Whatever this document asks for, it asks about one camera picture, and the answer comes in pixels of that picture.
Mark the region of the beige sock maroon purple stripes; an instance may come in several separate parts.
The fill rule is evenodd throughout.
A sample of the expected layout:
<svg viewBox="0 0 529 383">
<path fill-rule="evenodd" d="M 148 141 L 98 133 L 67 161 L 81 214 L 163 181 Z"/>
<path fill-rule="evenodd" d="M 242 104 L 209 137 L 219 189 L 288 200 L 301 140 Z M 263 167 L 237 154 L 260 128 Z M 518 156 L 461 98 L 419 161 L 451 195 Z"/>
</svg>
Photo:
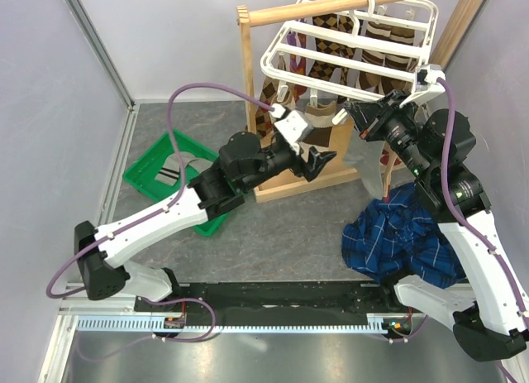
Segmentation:
<svg viewBox="0 0 529 383">
<path fill-rule="evenodd" d="M 312 130 L 301 141 L 302 158 L 309 159 L 309 151 L 314 147 L 319 152 L 329 151 L 329 143 L 333 128 L 332 119 L 336 115 L 336 101 L 327 104 L 308 104 L 304 116 L 311 123 Z"/>
</svg>

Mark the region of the white plastic clip hanger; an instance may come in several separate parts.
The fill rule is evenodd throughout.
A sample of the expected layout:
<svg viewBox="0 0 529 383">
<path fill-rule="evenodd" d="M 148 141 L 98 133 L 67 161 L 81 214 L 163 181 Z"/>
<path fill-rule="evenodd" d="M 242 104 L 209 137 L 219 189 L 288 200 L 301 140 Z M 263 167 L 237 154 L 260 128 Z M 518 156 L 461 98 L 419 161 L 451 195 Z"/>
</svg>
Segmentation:
<svg viewBox="0 0 529 383">
<path fill-rule="evenodd" d="M 298 4 L 317 2 L 319 0 L 298 0 Z M 390 4 L 378 4 L 375 0 L 367 0 L 366 7 L 357 9 L 336 9 L 334 12 L 325 14 L 311 14 L 304 18 L 290 19 L 280 25 L 277 35 L 260 59 L 260 69 L 265 76 L 261 89 L 260 105 L 255 111 L 256 126 L 259 130 L 267 131 L 270 127 L 270 116 L 266 112 L 266 106 L 278 102 L 289 106 L 295 104 L 292 98 L 282 101 L 283 95 L 279 95 L 279 81 L 300 84 L 307 87 L 310 99 L 313 103 L 321 93 L 335 96 L 344 96 L 346 99 L 360 101 L 375 101 L 382 97 L 378 92 L 356 88 L 356 80 L 360 71 L 379 74 L 384 77 L 400 79 L 407 82 L 414 81 L 416 67 L 428 65 L 431 56 L 432 42 L 436 31 L 439 14 L 438 6 L 430 0 L 402 0 Z M 348 16 L 354 21 L 354 29 L 348 34 L 340 31 L 323 29 L 312 24 L 315 16 L 336 14 L 337 16 Z M 365 25 L 367 22 L 377 22 L 398 27 L 411 28 L 416 31 L 414 46 L 393 43 L 392 41 L 381 41 L 365 36 Z M 287 42 L 287 34 L 292 32 L 307 36 L 307 48 L 290 46 Z M 326 55 L 316 52 L 315 38 L 333 41 L 340 45 L 347 45 L 355 49 L 352 60 L 340 56 Z M 367 64 L 361 61 L 362 50 L 376 50 L 386 55 L 403 55 L 417 61 L 412 72 L 389 69 L 384 66 Z M 284 55 L 288 60 L 290 55 L 304 56 L 307 60 L 307 74 L 305 76 L 289 73 L 277 69 L 279 55 Z M 328 81 L 310 78 L 309 71 L 314 60 L 326 61 L 336 66 L 332 77 Z M 348 67 L 348 85 L 340 85 L 341 66 Z"/>
</svg>

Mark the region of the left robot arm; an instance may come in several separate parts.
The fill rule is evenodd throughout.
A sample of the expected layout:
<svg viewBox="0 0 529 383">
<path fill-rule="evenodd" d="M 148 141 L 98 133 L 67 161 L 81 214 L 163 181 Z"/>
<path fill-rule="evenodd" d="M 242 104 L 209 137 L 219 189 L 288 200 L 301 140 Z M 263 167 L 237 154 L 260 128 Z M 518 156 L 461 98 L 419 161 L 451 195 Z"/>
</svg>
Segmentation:
<svg viewBox="0 0 529 383">
<path fill-rule="evenodd" d="M 75 253 L 84 288 L 91 300 L 120 292 L 147 298 L 164 311 L 178 308 L 181 291 L 172 270 L 139 265 L 132 257 L 186 228 L 207 223 L 244 203 L 251 189 L 285 170 L 312 181 L 336 153 L 311 147 L 308 158 L 280 134 L 267 147 L 249 132 L 233 135 L 212 165 L 169 196 L 120 221 L 74 229 Z"/>
</svg>

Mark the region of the beige sock maroon toe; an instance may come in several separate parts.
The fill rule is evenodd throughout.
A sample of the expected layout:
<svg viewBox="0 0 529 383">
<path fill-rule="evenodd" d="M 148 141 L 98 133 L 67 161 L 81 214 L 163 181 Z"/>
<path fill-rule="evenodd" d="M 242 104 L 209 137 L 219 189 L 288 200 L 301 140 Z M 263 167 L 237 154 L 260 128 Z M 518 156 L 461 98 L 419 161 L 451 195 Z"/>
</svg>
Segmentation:
<svg viewBox="0 0 529 383">
<path fill-rule="evenodd" d="M 382 174 L 383 200 L 388 200 L 393 170 L 395 167 L 399 167 L 402 161 L 394 151 L 383 149 L 380 162 L 384 166 L 384 172 Z"/>
</svg>

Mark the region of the grey sock black stripes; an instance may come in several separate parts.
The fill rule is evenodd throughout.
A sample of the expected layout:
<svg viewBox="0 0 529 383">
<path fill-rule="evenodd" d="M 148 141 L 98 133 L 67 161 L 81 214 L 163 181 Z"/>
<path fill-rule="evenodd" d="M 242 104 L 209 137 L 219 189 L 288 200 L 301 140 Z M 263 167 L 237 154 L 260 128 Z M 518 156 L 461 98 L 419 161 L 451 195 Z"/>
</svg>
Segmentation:
<svg viewBox="0 0 529 383">
<path fill-rule="evenodd" d="M 353 167 L 360 173 L 364 187 L 374 199 L 381 199 L 384 192 L 380 163 L 383 149 L 383 141 L 362 140 L 357 126 L 354 125 L 343 157 L 344 165 Z"/>
</svg>

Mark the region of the green plastic tray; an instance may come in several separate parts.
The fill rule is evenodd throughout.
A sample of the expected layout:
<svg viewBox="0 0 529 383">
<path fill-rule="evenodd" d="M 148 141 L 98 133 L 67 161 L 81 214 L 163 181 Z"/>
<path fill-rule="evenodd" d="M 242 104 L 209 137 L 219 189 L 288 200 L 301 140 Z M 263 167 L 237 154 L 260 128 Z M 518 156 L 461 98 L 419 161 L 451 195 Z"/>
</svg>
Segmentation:
<svg viewBox="0 0 529 383">
<path fill-rule="evenodd" d="M 210 160 L 211 162 L 217 158 L 217 153 L 215 151 L 208 149 L 203 144 L 182 132 L 175 130 L 174 137 L 178 143 L 180 152 L 191 152 L 194 155 Z M 156 203 L 176 194 L 181 187 L 181 176 L 174 186 L 162 184 L 155 180 L 165 159 L 173 153 L 173 145 L 169 139 L 169 135 L 165 133 L 125 171 L 123 179 L 128 184 L 131 184 L 133 188 L 154 200 Z M 192 171 L 191 168 L 185 168 L 185 179 L 187 181 L 190 181 L 197 176 L 198 173 Z"/>
</svg>

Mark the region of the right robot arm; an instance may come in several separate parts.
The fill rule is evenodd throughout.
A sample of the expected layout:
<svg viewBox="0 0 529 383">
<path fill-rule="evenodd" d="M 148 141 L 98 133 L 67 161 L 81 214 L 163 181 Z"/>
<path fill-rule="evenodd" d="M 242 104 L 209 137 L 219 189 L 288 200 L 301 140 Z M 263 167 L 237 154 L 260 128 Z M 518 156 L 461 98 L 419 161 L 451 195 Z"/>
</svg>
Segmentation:
<svg viewBox="0 0 529 383">
<path fill-rule="evenodd" d="M 506 360 L 528 341 L 528 296 L 499 240 L 488 195 L 464 164 L 476 144 L 469 119 L 455 109 L 436 110 L 423 126 L 417 104 L 393 91 L 375 102 L 348 102 L 345 110 L 360 139 L 386 141 L 414 175 L 420 205 L 451 245 L 474 295 L 460 297 L 417 274 L 392 273 L 379 290 L 391 312 L 411 306 L 455 336 L 476 361 Z"/>
</svg>

